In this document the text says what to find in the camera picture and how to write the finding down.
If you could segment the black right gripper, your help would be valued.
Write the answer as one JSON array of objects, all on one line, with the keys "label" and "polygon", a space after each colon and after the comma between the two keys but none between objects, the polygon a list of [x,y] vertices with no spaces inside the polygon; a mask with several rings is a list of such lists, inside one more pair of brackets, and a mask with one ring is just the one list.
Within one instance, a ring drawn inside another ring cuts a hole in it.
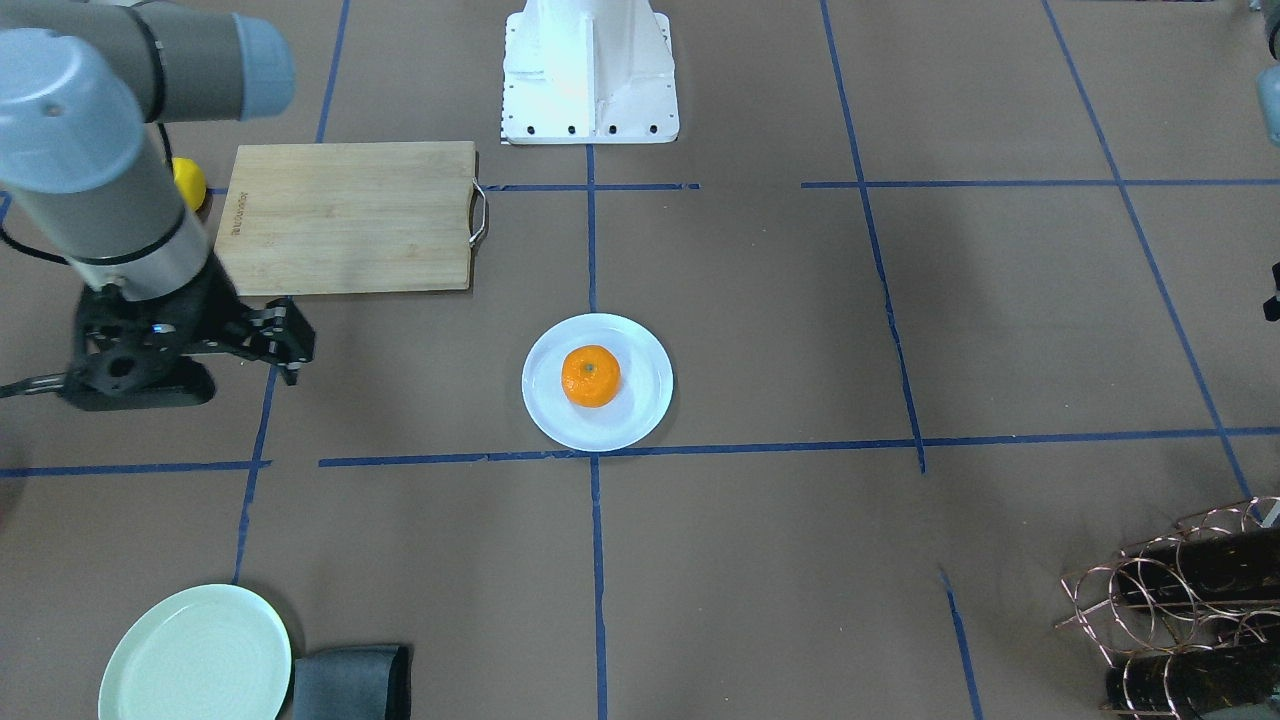
[{"label": "black right gripper", "polygon": [[127,300],[114,284],[83,288],[60,397],[90,413],[206,404],[216,384],[196,361],[204,354],[264,359],[292,387],[315,359],[315,341],[292,299],[251,310],[211,256],[191,282],[157,299]]}]

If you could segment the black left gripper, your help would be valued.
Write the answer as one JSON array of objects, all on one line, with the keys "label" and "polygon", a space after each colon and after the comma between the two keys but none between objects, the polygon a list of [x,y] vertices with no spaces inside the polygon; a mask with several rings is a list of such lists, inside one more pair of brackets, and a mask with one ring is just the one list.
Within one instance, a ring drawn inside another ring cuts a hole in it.
[{"label": "black left gripper", "polygon": [[1266,322],[1280,320],[1280,264],[1272,265],[1274,293],[1263,301],[1263,318]]}]

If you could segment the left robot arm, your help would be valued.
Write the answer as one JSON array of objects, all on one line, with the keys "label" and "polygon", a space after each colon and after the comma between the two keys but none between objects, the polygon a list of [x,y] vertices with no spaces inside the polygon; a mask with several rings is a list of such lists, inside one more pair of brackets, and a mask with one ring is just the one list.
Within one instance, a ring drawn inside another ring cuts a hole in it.
[{"label": "left robot arm", "polygon": [[1267,140],[1279,147],[1279,1],[1248,1],[1252,12],[1262,18],[1265,46],[1274,64],[1256,79],[1256,92]]}]

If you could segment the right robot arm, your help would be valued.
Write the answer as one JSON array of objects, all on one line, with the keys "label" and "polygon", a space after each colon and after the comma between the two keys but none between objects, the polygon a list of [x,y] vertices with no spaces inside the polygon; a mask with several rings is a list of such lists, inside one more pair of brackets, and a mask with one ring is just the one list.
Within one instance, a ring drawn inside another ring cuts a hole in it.
[{"label": "right robot arm", "polygon": [[269,20],[170,1],[3,4],[3,188],[83,288],[63,372],[3,387],[91,413],[206,404],[205,354],[294,384],[316,334],[239,295],[175,182],[165,124],[280,115],[294,56]]}]

